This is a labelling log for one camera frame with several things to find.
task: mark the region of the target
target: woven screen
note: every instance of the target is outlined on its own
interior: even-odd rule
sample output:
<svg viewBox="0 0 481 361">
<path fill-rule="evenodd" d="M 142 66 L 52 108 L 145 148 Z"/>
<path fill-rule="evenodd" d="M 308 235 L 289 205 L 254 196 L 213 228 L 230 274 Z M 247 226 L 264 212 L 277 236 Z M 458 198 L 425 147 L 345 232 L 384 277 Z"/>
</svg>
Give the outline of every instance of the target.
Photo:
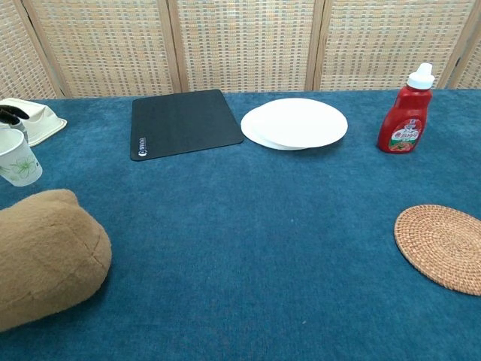
<svg viewBox="0 0 481 361">
<path fill-rule="evenodd" d="M 177 1 L 190 90 L 303 90 L 312 1 Z"/>
<path fill-rule="evenodd" d="M 28 0 L 73 97 L 172 93 L 156 0 Z"/>
<path fill-rule="evenodd" d="M 481 88 L 481 36 L 478 37 L 474 51 L 467 61 L 458 83 L 457 88 Z"/>
<path fill-rule="evenodd" d="M 439 79 L 474 1 L 333 0 L 316 89 L 398 88 L 421 62 Z"/>
<path fill-rule="evenodd" d="M 55 98 L 53 85 L 14 1 L 0 0 L 0 99 Z"/>
</svg>

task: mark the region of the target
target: bottle label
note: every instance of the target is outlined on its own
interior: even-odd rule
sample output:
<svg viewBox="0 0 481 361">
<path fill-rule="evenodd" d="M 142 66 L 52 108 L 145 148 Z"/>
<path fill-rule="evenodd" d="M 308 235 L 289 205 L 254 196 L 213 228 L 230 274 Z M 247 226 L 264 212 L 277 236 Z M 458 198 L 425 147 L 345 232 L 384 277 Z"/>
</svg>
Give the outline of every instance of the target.
<svg viewBox="0 0 481 361">
<path fill-rule="evenodd" d="M 407 152 L 413 149 L 417 138 L 419 138 L 421 128 L 421 120 L 416 118 L 410 118 L 399 124 L 391 135 L 389 150 L 393 152 Z"/>
</svg>

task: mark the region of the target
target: mouse pad logo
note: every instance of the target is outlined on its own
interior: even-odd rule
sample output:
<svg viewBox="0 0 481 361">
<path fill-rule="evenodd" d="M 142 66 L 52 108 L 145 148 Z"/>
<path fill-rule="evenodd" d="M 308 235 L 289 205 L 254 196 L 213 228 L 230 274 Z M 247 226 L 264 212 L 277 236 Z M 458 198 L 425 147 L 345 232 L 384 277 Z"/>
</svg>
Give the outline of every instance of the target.
<svg viewBox="0 0 481 361">
<path fill-rule="evenodd" d="M 147 155 L 147 141 L 145 138 L 140 138 L 138 140 L 138 155 L 139 156 Z"/>
</svg>

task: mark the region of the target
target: white bottle cap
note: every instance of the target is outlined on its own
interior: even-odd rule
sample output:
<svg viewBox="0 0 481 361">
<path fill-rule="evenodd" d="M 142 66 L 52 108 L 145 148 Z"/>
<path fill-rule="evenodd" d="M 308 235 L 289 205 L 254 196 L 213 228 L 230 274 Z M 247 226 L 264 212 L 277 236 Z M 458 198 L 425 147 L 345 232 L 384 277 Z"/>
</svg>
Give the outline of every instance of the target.
<svg viewBox="0 0 481 361">
<path fill-rule="evenodd" d="M 411 73 L 407 78 L 407 85 L 414 89 L 429 89 L 433 86 L 434 75 L 431 74 L 432 64 L 423 62 L 416 73 Z"/>
</svg>

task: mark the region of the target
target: white paper plate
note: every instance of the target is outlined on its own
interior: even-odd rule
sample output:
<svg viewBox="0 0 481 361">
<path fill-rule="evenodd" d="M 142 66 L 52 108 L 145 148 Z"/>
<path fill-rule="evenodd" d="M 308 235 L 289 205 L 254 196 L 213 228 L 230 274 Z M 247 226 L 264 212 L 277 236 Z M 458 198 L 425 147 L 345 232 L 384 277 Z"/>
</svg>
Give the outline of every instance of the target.
<svg viewBox="0 0 481 361">
<path fill-rule="evenodd" d="M 267 139 L 264 139 L 261 137 L 257 131 L 256 131 L 256 121 L 259 119 L 257 116 L 257 113 L 259 112 L 259 109 L 262 107 L 262 105 L 258 108 L 252 109 L 249 113 L 244 115 L 242 118 L 242 121 L 240 122 L 240 129 L 242 130 L 242 133 L 248 137 L 251 141 L 263 145 L 264 147 L 272 148 L 272 149 L 277 149 L 277 150 L 301 150 L 305 148 L 297 148 L 297 147 L 286 147 L 280 144 L 276 144 L 272 141 L 269 141 Z"/>
<path fill-rule="evenodd" d="M 322 147 L 347 132 L 346 117 L 338 109 L 312 99 L 274 100 L 253 111 L 250 122 L 256 134 L 281 147 Z"/>
</svg>

